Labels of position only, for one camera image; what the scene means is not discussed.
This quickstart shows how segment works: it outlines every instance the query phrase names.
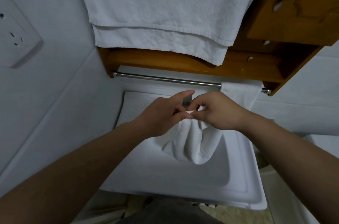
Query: hand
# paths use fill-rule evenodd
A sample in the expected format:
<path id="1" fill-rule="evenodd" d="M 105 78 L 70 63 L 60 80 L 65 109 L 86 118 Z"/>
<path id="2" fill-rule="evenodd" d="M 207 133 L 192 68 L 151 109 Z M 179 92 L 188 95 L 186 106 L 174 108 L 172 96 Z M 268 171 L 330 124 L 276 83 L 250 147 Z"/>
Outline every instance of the hand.
<path id="1" fill-rule="evenodd" d="M 205 110 L 197 111 L 200 106 Z M 222 92 L 202 94 L 187 108 L 194 119 L 210 123 L 217 129 L 240 131 L 244 125 L 245 117 L 251 112 L 238 105 Z"/>
<path id="2" fill-rule="evenodd" d="M 181 101 L 194 90 L 186 90 L 170 98 L 158 97 L 132 122 L 139 127 L 146 138 L 164 135 L 183 119 L 193 119 L 181 105 Z"/>

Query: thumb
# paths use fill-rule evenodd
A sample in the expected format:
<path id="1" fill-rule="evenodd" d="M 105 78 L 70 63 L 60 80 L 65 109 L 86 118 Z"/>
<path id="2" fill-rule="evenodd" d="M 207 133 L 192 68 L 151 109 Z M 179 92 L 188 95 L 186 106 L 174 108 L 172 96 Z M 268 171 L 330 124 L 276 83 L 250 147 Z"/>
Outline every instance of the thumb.
<path id="1" fill-rule="evenodd" d="M 207 119 L 207 111 L 194 111 L 191 113 L 191 116 L 199 121 L 206 121 Z"/>
<path id="2" fill-rule="evenodd" d="M 185 111 L 176 113 L 175 115 L 171 117 L 173 126 L 177 124 L 178 122 L 182 121 L 183 119 L 192 119 L 192 116 Z"/>

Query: person's right hand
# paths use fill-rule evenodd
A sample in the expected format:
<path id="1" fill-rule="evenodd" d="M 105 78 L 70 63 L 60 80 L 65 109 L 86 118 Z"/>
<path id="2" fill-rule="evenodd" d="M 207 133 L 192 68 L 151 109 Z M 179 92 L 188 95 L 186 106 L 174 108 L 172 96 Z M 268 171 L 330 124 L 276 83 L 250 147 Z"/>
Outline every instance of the person's right hand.
<path id="1" fill-rule="evenodd" d="M 205 106 L 205 110 L 197 111 L 200 106 Z M 222 92 L 197 96 L 186 110 L 194 111 L 191 113 L 194 119 L 208 122 L 217 129 L 236 131 L 243 128 L 246 116 L 250 114 Z"/>

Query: floor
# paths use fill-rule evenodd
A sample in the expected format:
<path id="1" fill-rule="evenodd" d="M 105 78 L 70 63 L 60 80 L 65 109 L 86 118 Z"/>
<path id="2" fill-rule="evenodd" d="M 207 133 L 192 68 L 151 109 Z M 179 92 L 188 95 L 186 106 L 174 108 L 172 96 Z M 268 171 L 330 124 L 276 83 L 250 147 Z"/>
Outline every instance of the floor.
<path id="1" fill-rule="evenodd" d="M 129 195 L 125 217 L 141 211 L 148 196 Z M 269 208 L 261 211 L 218 205 L 200 206 L 209 215 L 227 224 L 274 224 Z"/>

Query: wall socket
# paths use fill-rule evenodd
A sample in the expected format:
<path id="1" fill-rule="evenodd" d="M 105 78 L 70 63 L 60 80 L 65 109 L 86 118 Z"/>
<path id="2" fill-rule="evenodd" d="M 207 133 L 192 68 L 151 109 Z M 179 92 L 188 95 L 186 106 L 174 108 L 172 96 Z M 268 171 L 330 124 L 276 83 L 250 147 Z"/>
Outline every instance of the wall socket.
<path id="1" fill-rule="evenodd" d="M 0 64 L 13 67 L 42 40 L 13 0 L 0 0 Z"/>

